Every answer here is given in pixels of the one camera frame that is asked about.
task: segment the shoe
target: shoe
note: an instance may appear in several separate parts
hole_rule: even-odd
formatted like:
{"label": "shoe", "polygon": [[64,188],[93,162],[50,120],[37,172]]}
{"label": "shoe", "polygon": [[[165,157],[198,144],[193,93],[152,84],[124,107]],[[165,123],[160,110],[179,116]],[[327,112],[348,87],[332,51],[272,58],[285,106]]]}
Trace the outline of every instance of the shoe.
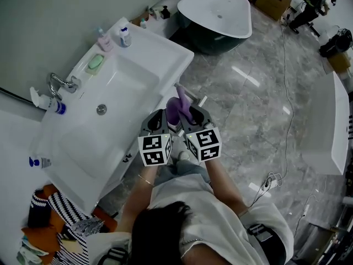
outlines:
{"label": "shoe", "polygon": [[299,31],[298,31],[297,29],[295,29],[295,28],[292,28],[291,25],[289,25],[289,28],[290,28],[291,30],[293,30],[296,34],[299,34]]}
{"label": "shoe", "polygon": [[181,153],[179,153],[179,156],[178,156],[179,161],[189,160],[189,159],[190,159],[190,155],[187,152],[182,151]]}

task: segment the purple cloth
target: purple cloth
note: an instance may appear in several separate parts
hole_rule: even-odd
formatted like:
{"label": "purple cloth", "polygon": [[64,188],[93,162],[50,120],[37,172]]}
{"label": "purple cloth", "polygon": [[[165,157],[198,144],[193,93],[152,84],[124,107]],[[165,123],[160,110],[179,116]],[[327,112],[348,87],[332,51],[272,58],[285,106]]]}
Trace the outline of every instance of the purple cloth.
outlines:
{"label": "purple cloth", "polygon": [[192,122],[192,115],[189,111],[191,103],[186,98],[184,90],[178,86],[176,89],[179,98],[171,97],[167,102],[166,113],[167,113],[167,121],[176,126],[180,122],[178,111],[182,112],[186,118]]}

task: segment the sink basin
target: sink basin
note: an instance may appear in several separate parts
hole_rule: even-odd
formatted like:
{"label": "sink basin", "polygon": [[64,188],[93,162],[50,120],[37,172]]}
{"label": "sink basin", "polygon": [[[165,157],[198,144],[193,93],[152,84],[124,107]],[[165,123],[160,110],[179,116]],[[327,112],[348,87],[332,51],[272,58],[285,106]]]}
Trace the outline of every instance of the sink basin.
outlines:
{"label": "sink basin", "polygon": [[[109,32],[114,41],[118,21]],[[47,112],[31,152],[52,159],[44,169],[53,184],[84,213],[91,213],[107,188],[116,187],[138,154],[142,121],[179,80],[194,54],[148,30],[128,25],[132,45],[114,44],[102,52],[95,44],[75,66],[82,82],[75,93],[60,89],[64,115]],[[96,76],[85,72],[95,54],[106,61]],[[106,112],[97,113],[104,105]]]}

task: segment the pink bottle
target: pink bottle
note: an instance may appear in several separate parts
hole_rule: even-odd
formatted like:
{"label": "pink bottle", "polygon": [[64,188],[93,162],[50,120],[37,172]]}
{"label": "pink bottle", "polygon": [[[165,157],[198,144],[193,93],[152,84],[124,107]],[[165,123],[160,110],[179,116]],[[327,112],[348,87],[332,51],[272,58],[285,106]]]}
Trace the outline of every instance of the pink bottle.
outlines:
{"label": "pink bottle", "polygon": [[111,40],[110,36],[106,33],[104,33],[103,29],[98,28],[98,43],[101,47],[101,49],[105,52],[111,51],[113,49],[113,41]]}

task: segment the soap dish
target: soap dish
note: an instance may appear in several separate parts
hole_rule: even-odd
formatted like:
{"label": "soap dish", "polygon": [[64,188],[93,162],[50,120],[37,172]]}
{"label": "soap dish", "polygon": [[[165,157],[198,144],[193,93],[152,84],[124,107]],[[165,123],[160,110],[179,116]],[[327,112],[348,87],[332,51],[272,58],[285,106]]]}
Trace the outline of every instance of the soap dish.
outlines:
{"label": "soap dish", "polygon": [[106,56],[103,54],[94,54],[87,64],[85,69],[86,73],[90,73],[91,75],[95,76],[104,64],[105,59]]}

